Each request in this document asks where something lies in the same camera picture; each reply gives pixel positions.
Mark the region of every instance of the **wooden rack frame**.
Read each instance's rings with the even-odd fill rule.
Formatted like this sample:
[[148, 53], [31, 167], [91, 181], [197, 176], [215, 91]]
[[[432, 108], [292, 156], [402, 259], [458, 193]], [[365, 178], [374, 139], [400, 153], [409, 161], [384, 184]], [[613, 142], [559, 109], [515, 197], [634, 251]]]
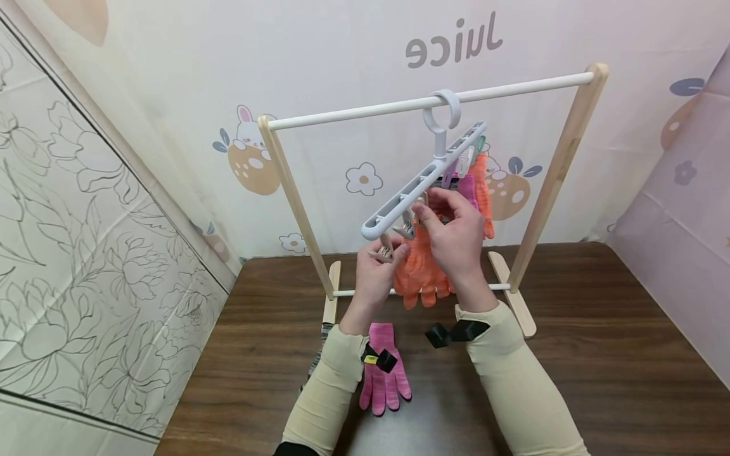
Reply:
[[[527, 229], [520, 243], [515, 257], [515, 262], [510, 269], [507, 262], [497, 252], [489, 252], [489, 261], [496, 272], [501, 284], [491, 285], [493, 290], [504, 290], [507, 303], [517, 317], [517, 321], [522, 327], [525, 337], [532, 337], [537, 331], [535, 322], [530, 315], [530, 311], [525, 304], [519, 287], [524, 278], [525, 271], [529, 265], [532, 254], [548, 221], [550, 211], [553, 209], [558, 192], [560, 191], [565, 176], [568, 173], [573, 157], [583, 138], [588, 121], [591, 119], [593, 110], [599, 100], [601, 91], [608, 78], [608, 66], [603, 63], [592, 63], [583, 73], [571, 74], [569, 76], [554, 77], [544, 80], [536, 80], [530, 82], [520, 82], [518, 84], [502, 85], [494, 88], [484, 88], [472, 90], [469, 92], [457, 93], [459, 101], [462, 103], [470, 101], [487, 100], [491, 98], [500, 98], [505, 96], [520, 95], [523, 93], [541, 92], [544, 90], [555, 90], [559, 88], [579, 86], [570, 107], [568, 117], [563, 127], [563, 132], [558, 140], [553, 159], [550, 167], [547, 169], [545, 181], [537, 196], [537, 202], [527, 224]], [[277, 167], [281, 179], [281, 185], [286, 194], [289, 206], [296, 218], [296, 222], [301, 230], [301, 235], [307, 243], [310, 250], [312, 262], [314, 263], [317, 274], [324, 287], [325, 309], [323, 321], [335, 323], [335, 314], [337, 311], [337, 299], [340, 296], [352, 296], [353, 290], [339, 289], [339, 275], [342, 267], [341, 262], [332, 263], [328, 270], [322, 252], [317, 244], [312, 226], [310, 225], [307, 212], [301, 202], [299, 191], [296, 183], [291, 175], [289, 164], [287, 163], [284, 151], [277, 134], [278, 130], [287, 128], [298, 128], [307, 125], [317, 125], [321, 123], [338, 122], [341, 120], [358, 119], [363, 117], [372, 117], [375, 115], [385, 115], [394, 112], [413, 111], [425, 109], [428, 107], [443, 106], [445, 102], [438, 97], [430, 96], [426, 98], [417, 98], [414, 100], [397, 101], [394, 103], [380, 104], [376, 106], [360, 107], [355, 109], [345, 109], [342, 111], [325, 112], [322, 114], [307, 115], [302, 117], [292, 117], [289, 119], [273, 120], [269, 116], [263, 115], [258, 118], [258, 128], [264, 138], [264, 142], [268, 147], [272, 161]]]

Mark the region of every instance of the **beige arm sleeve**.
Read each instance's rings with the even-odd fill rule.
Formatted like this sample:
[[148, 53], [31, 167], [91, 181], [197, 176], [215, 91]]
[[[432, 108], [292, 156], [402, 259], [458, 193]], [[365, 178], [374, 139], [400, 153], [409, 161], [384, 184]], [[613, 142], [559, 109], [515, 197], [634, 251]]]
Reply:
[[320, 456], [332, 454], [362, 378], [360, 357], [368, 340], [343, 334], [338, 325], [330, 330], [322, 358], [289, 415], [282, 441], [305, 445]]
[[490, 325], [466, 350], [515, 456], [586, 456], [588, 450], [558, 388], [524, 341], [504, 303], [479, 314], [456, 306], [457, 320]]

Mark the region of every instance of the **pink glove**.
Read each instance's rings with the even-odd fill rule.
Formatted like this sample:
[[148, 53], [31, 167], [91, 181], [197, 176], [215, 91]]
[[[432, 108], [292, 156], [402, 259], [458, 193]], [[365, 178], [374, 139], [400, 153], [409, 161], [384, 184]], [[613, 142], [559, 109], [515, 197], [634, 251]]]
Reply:
[[381, 371], [375, 364], [365, 364], [365, 381], [362, 393], [360, 393], [360, 408], [367, 410], [372, 399], [372, 414], [379, 417], [385, 413], [386, 404], [390, 410], [398, 410], [401, 406], [398, 393], [401, 393], [403, 399], [410, 401], [411, 390], [406, 371], [403, 369], [401, 354], [398, 353], [393, 340], [393, 324], [371, 323], [370, 346], [378, 353], [386, 349], [398, 359], [398, 363], [389, 374]]
[[477, 199], [475, 198], [474, 176], [472, 176], [471, 174], [467, 174], [466, 176], [459, 179], [458, 192], [461, 193], [461, 195], [466, 198], [469, 203], [472, 204], [474, 209], [479, 210], [479, 206], [477, 205]]

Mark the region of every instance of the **orange glove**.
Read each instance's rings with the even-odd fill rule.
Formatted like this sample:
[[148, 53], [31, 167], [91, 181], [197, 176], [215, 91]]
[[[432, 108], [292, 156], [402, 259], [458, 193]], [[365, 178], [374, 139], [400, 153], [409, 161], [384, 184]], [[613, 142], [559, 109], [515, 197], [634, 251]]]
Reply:
[[431, 239], [426, 227], [414, 221], [415, 238], [406, 239], [410, 254], [396, 269], [393, 287], [403, 296], [403, 306], [413, 309], [418, 302], [418, 292], [424, 307], [436, 303], [436, 297], [445, 298], [450, 294], [446, 274], [436, 264], [431, 254]]
[[479, 212], [484, 217], [484, 239], [494, 239], [492, 203], [489, 198], [489, 187], [486, 182], [487, 154], [480, 153], [477, 155], [477, 160], [469, 168], [469, 174], [474, 176], [474, 197], [477, 199]]

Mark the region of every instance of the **brown tabletop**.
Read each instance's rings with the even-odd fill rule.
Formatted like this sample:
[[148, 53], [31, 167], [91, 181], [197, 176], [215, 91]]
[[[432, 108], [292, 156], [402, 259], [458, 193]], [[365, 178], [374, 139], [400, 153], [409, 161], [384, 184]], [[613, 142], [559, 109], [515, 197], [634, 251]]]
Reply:
[[[511, 264], [516, 247], [495, 250]], [[335, 260], [351, 288], [354, 255]], [[520, 289], [537, 323], [529, 346], [593, 455], [730, 454], [730, 393], [609, 247], [540, 245]], [[157, 456], [271, 455], [319, 348], [323, 302], [309, 258], [247, 262]], [[455, 302], [406, 311], [389, 298], [377, 320], [395, 326], [413, 399], [373, 417], [358, 389], [336, 454], [509, 454], [464, 348], [423, 335], [454, 322]]]

